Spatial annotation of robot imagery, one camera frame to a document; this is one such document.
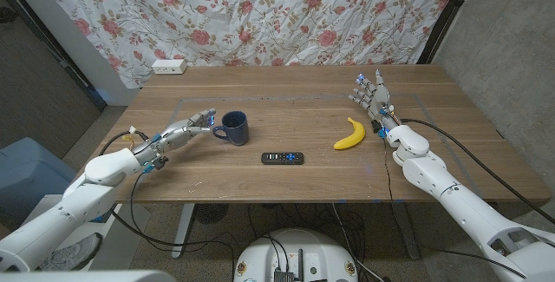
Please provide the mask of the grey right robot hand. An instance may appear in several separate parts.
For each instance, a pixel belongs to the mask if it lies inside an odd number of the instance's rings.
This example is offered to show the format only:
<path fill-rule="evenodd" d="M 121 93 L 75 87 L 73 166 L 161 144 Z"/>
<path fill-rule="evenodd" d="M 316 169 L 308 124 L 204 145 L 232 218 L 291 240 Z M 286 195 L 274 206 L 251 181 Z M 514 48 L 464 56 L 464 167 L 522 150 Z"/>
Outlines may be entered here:
<path fill-rule="evenodd" d="M 357 88 L 349 95 L 349 99 L 364 108 L 370 119 L 375 134 L 385 138 L 390 130 L 402 123 L 395 117 L 394 106 L 390 101 L 389 91 L 378 69 L 375 82 L 359 74 L 356 78 Z"/>

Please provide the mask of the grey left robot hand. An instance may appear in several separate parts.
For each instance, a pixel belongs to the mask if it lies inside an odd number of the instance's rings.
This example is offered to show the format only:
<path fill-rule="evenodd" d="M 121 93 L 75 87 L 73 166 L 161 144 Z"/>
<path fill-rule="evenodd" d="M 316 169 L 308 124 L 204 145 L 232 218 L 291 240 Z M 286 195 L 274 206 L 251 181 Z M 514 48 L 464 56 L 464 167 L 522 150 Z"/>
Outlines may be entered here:
<path fill-rule="evenodd" d="M 212 131 L 215 108 L 198 112 L 192 117 L 170 124 L 152 139 L 132 149 L 137 161 L 146 172 L 153 168 L 160 170 L 168 162 L 167 152 L 185 146 L 194 136 Z"/>

